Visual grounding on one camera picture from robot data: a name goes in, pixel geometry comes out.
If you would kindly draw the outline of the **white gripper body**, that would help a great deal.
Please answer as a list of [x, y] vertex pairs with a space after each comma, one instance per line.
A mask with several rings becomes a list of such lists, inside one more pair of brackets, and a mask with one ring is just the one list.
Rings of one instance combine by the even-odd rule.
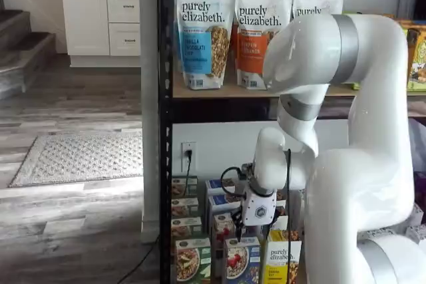
[[242, 222], [245, 226], [271, 224], [275, 210], [276, 192], [259, 196], [252, 190], [245, 191], [245, 198], [242, 201]]

